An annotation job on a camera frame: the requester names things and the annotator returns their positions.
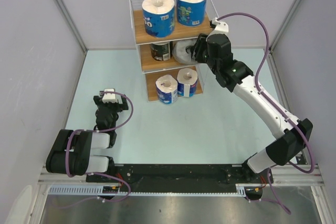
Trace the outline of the grey toilet roll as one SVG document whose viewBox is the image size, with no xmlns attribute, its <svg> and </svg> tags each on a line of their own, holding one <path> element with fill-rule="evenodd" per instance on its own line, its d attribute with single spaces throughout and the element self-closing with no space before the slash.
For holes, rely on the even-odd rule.
<svg viewBox="0 0 336 224">
<path fill-rule="evenodd" d="M 191 48 L 195 45 L 196 39 L 186 39 L 177 41 L 173 47 L 172 56 L 181 64 L 192 65 L 197 61 L 192 57 Z"/>
</svg>

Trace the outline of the blue white-striped toilet roll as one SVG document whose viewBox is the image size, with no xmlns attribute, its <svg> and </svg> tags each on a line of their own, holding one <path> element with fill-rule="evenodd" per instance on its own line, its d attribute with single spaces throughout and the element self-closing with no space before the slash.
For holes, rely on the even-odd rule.
<svg viewBox="0 0 336 224">
<path fill-rule="evenodd" d="M 177 92 L 182 97 L 192 97 L 196 93 L 198 74 L 191 68 L 180 69 L 177 74 Z"/>
</svg>

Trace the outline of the black-wrapped toilet roll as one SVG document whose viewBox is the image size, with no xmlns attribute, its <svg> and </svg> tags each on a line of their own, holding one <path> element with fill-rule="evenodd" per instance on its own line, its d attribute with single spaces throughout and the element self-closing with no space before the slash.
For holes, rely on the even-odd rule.
<svg viewBox="0 0 336 224">
<path fill-rule="evenodd" d="M 156 61 L 168 61 L 171 59 L 173 43 L 157 42 L 150 44 L 151 56 Z"/>
</svg>

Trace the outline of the blue cartoon-print toilet roll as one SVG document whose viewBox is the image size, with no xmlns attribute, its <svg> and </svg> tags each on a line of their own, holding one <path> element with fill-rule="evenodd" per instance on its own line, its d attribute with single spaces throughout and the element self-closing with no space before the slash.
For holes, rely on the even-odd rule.
<svg viewBox="0 0 336 224">
<path fill-rule="evenodd" d="M 183 26 L 199 26 L 205 18 L 206 1 L 176 0 L 177 21 Z"/>
</svg>

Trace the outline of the blue-wrapped toilet roll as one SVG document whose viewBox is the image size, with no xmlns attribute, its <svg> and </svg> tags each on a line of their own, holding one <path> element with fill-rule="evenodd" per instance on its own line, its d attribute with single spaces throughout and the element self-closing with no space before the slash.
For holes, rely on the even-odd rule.
<svg viewBox="0 0 336 224">
<path fill-rule="evenodd" d="M 164 38 L 174 31 L 174 0 L 144 0 L 142 11 L 147 34 L 156 38 Z"/>
</svg>

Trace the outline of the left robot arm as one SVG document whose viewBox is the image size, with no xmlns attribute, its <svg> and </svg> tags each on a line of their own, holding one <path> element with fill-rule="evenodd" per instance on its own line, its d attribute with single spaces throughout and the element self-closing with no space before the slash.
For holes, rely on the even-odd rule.
<svg viewBox="0 0 336 224">
<path fill-rule="evenodd" d="M 97 173 L 105 182 L 115 178 L 112 158 L 93 155 L 91 151 L 110 149 L 115 145 L 116 129 L 130 120 L 134 107 L 128 97 L 115 89 L 100 92 L 93 101 L 97 106 L 94 128 L 60 130 L 46 160 L 47 172 L 69 177 Z"/>
</svg>

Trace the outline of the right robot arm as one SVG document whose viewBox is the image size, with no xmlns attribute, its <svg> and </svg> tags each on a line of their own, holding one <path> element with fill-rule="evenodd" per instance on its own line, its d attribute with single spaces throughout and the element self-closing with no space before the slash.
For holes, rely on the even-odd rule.
<svg viewBox="0 0 336 224">
<path fill-rule="evenodd" d="M 243 62 L 235 60 L 229 38 L 225 34 L 199 34 L 187 52 L 198 63 L 211 69 L 219 85 L 245 101 L 262 119 L 275 140 L 242 164 L 243 179 L 254 183 L 261 172 L 276 165 L 284 166 L 308 147 L 313 125 L 287 112 L 257 81 L 256 75 Z"/>
</svg>

